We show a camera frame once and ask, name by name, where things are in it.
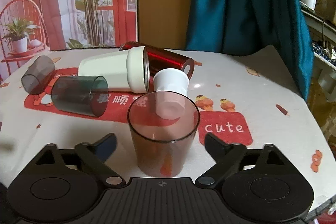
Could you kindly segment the red metallic tumbler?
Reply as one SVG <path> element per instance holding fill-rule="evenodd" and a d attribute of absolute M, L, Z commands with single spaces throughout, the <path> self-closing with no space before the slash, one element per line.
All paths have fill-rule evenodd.
<path fill-rule="evenodd" d="M 167 68 L 175 68 L 184 72 L 189 80 L 191 79 L 194 73 L 194 60 L 190 57 L 165 50 L 163 48 L 157 48 L 154 46 L 149 46 L 147 44 L 143 44 L 140 42 L 126 42 L 122 44 L 119 48 L 122 50 L 129 50 L 134 47 L 145 46 L 149 67 L 150 67 L 150 75 L 153 77 L 157 72 L 167 69 Z"/>

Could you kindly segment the cardboard box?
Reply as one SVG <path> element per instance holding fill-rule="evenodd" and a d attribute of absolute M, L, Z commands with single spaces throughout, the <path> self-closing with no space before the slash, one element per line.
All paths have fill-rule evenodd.
<path fill-rule="evenodd" d="M 336 0 L 317 0 L 315 13 L 335 25 Z"/>

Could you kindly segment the grey transparent plastic cup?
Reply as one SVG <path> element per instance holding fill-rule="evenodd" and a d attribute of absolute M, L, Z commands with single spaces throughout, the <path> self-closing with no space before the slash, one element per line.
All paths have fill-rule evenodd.
<path fill-rule="evenodd" d="M 48 56 L 39 56 L 21 78 L 22 87 L 28 94 L 37 95 L 45 90 L 53 78 L 55 64 Z"/>

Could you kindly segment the yellow plastic bag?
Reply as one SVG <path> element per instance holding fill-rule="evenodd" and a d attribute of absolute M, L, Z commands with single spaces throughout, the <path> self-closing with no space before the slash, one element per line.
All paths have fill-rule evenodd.
<path fill-rule="evenodd" d="M 314 78 L 311 79 L 307 106 L 335 154 L 335 102 L 327 102 L 322 87 Z"/>

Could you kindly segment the red room scene backdrop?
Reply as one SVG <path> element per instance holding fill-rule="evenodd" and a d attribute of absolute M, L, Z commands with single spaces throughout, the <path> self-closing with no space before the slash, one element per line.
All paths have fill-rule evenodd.
<path fill-rule="evenodd" d="M 44 50 L 136 40 L 137 0 L 1 0 L 1 80 Z"/>

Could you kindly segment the dark green transparent cup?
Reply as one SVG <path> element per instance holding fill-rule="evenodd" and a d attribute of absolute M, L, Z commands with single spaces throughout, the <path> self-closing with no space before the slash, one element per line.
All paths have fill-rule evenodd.
<path fill-rule="evenodd" d="M 91 117 L 105 113 L 108 98 L 108 83 L 102 76 L 61 76 L 51 91 L 57 110 Z"/>

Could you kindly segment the white shelf rack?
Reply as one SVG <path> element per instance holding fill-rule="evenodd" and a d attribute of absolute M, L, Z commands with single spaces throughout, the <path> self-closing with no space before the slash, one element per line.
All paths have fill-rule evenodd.
<path fill-rule="evenodd" d="M 313 77 L 327 101 L 335 101 L 335 26 L 307 9 L 301 9 L 313 41 Z"/>

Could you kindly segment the cream white tumbler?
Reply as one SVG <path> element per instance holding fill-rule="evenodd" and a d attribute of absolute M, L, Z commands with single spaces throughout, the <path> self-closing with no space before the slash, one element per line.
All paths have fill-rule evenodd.
<path fill-rule="evenodd" d="M 81 61 L 79 76 L 102 76 L 111 92 L 143 94 L 149 90 L 149 58 L 144 46 L 105 53 Z"/>

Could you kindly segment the brown transparent plastic cup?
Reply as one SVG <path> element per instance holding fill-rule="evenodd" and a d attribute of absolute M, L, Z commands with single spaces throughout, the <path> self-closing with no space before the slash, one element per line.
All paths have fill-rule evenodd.
<path fill-rule="evenodd" d="M 152 177 L 180 174 L 200 122 L 196 104 L 171 91 L 141 95 L 127 110 L 137 164 Z"/>

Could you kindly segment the small white plastic cup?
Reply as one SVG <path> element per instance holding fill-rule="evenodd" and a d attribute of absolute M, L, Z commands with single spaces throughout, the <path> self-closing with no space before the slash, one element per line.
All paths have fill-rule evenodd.
<path fill-rule="evenodd" d="M 187 96 L 189 78 L 179 69 L 167 68 L 154 75 L 153 85 L 155 91 L 169 91 Z"/>

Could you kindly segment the white patterned tablecloth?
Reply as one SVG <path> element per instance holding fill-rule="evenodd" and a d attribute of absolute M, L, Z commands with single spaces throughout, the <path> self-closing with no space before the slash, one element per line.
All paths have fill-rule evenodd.
<path fill-rule="evenodd" d="M 333 153 L 273 47 L 244 57 L 195 51 L 187 56 L 196 63 L 187 95 L 199 108 L 201 122 L 182 177 L 197 178 L 213 166 L 201 139 L 214 133 L 250 148 L 276 145 L 313 187 L 314 207 L 335 195 Z M 112 92 L 96 96 L 98 104 L 106 104 L 100 117 L 60 112 L 52 104 L 50 85 L 36 96 L 23 89 L 21 78 L 28 68 L 29 64 L 22 65 L 1 83 L 2 184 L 9 185 L 48 143 L 72 148 L 108 133 L 118 139 L 108 166 L 125 179 L 142 176 L 126 119 L 138 95 Z"/>

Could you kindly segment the teal curtain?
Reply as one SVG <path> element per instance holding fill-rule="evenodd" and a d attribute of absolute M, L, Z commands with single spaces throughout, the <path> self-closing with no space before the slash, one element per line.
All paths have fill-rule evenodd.
<path fill-rule="evenodd" d="M 307 98 L 314 53 L 299 0 L 191 0 L 187 50 L 247 56 L 268 45 Z"/>

